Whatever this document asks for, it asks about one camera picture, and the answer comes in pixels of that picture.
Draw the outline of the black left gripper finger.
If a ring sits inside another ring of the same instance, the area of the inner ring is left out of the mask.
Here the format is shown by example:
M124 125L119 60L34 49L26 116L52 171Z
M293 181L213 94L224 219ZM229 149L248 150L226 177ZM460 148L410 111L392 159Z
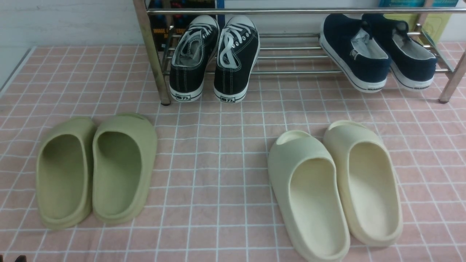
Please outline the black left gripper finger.
M27 262L27 257L25 255L19 255L16 259L15 262Z

